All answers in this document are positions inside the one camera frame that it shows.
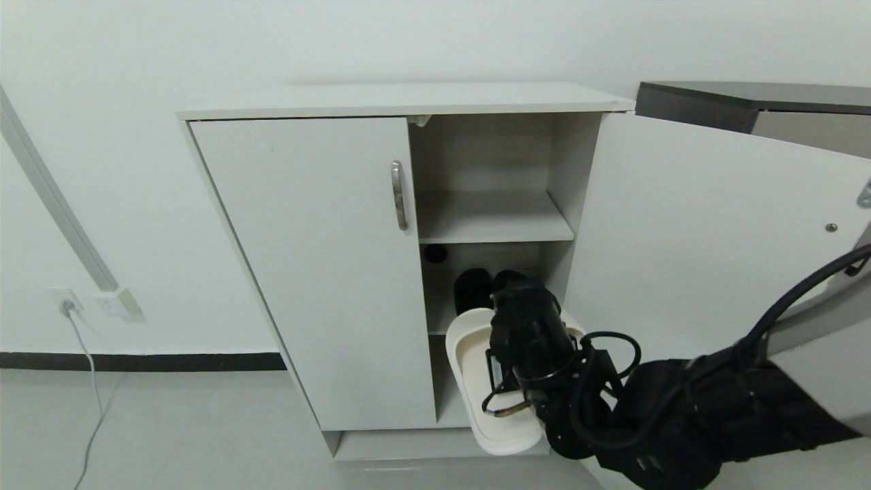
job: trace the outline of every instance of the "black shoe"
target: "black shoe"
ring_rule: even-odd
[[[475,308],[493,308],[490,294],[493,292],[493,279],[486,269],[469,269],[454,282],[454,305],[456,314]]]
[[[496,274],[496,279],[493,280],[493,292],[496,293],[505,289],[509,282],[520,281],[526,279],[526,276],[515,270],[503,270]]]

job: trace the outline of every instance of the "open cabinet door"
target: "open cabinet door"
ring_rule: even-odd
[[[869,177],[859,157],[607,114],[564,307],[587,331],[635,337],[643,361],[725,348],[855,245]],[[622,370],[631,350],[606,342]]]

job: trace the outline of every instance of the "white wall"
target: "white wall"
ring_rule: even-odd
[[[78,351],[45,286],[86,302],[97,352],[275,350],[174,121],[292,82],[642,79],[871,85],[871,9],[847,2],[3,0],[2,82],[147,317],[95,287],[3,149],[0,350]]]

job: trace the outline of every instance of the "power cord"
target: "power cord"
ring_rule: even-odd
[[[78,345],[82,348],[84,356],[88,358],[88,363],[91,365],[91,386],[94,387],[94,398],[97,399],[97,408],[100,412],[100,417],[97,420],[97,426],[94,427],[94,432],[91,433],[91,438],[88,439],[88,446],[84,449],[84,464],[82,466],[82,474],[79,475],[78,481],[73,487],[73,490],[78,490],[78,486],[82,484],[82,480],[84,479],[84,474],[88,472],[88,459],[91,457],[91,445],[94,443],[94,438],[97,437],[97,431],[100,430],[100,426],[103,424],[105,412],[103,412],[103,403],[100,401],[100,393],[97,390],[97,369],[94,367],[94,358],[91,356],[91,353],[88,352],[88,348],[84,346],[84,342],[82,342],[82,335],[78,333],[76,321],[72,319],[72,311],[74,311],[75,309],[76,304],[68,299],[63,300],[60,304],[61,315],[66,316],[66,319],[70,320],[70,324],[72,325],[72,331],[76,332],[76,339],[78,340]]]

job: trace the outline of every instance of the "black baseboard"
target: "black baseboard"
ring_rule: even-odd
[[[168,354],[125,356],[94,354],[97,371],[193,372],[193,371],[284,371],[278,352],[252,354]],[[50,371],[90,371],[83,354],[47,352],[0,352],[0,368]]]

